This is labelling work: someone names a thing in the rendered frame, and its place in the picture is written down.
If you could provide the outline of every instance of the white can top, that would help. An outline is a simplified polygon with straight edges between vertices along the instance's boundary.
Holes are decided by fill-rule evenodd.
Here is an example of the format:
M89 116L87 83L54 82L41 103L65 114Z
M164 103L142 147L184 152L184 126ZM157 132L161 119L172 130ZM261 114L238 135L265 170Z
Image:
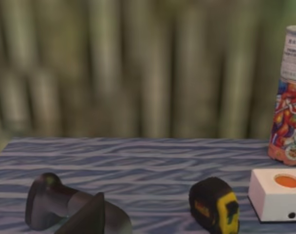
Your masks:
M286 40L281 64L281 77L296 83L296 25L286 28Z

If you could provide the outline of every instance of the can lid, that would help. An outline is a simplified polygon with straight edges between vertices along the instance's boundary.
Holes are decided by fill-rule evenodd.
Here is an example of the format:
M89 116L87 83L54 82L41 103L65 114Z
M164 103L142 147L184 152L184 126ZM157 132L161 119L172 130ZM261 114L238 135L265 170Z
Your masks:
M296 25L287 26L286 31L288 34L292 34L292 35L296 36Z

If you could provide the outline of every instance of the yellow and black tape measure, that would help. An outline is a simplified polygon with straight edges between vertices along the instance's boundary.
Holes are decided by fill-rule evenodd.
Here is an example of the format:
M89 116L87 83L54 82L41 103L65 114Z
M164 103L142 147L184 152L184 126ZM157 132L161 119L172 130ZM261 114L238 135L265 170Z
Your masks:
M225 181L210 177L194 184L189 204L192 216L210 234L238 234L239 204Z

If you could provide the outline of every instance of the round hole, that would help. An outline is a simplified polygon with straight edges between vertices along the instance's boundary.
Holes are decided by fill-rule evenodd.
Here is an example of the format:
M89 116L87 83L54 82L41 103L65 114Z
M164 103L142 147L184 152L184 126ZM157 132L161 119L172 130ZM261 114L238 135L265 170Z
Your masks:
M288 216L289 216L289 218L295 218L296 214L294 212L292 212L292 213L289 213Z
M275 182L283 187L296 188L296 177L293 175L276 175Z

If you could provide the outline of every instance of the black dot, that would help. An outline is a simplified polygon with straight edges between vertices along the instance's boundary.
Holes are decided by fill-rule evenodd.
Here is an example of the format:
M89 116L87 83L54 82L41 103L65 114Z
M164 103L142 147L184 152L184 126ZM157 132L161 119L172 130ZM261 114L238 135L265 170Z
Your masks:
M295 218L296 214L294 212L289 213L289 218Z

